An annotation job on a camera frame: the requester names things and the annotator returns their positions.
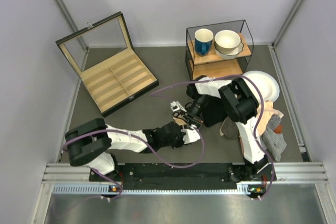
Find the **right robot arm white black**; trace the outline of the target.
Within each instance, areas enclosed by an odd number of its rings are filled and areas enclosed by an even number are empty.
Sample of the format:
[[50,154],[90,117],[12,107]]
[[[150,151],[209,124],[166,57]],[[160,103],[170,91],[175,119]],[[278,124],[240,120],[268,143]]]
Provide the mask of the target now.
[[186,94],[193,102],[185,107],[183,118],[198,125],[211,127],[225,119],[231,119],[238,129],[243,148],[245,166],[242,170],[231,169],[232,178],[256,180],[264,174],[268,166],[268,155],[262,147],[258,125],[258,108],[262,94],[252,80],[238,76],[234,80],[221,80],[200,76],[190,81]]

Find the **beige underwear navy trim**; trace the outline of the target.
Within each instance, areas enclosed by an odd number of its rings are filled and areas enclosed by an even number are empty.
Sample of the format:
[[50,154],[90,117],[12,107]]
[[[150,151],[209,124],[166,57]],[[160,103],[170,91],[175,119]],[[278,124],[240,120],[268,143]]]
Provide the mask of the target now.
[[187,125],[187,123],[186,123],[184,120],[180,119],[180,118],[174,118],[174,121],[175,121],[179,126],[186,126],[186,125]]

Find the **black underwear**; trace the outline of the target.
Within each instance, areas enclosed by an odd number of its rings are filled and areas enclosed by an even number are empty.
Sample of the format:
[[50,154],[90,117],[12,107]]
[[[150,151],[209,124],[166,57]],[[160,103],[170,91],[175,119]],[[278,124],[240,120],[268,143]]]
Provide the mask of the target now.
[[210,97],[202,112],[204,125],[211,127],[217,123],[223,122],[227,113],[220,98]]

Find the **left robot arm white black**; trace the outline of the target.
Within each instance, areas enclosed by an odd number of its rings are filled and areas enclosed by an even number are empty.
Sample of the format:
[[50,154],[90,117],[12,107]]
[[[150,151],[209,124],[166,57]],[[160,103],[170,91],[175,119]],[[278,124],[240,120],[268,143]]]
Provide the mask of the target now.
[[127,150],[135,153],[152,153],[170,146],[179,148],[200,139],[194,129],[170,122],[162,127],[127,131],[105,124],[98,118],[80,125],[65,134],[71,166],[88,165],[107,180],[119,174],[117,160],[107,150]]

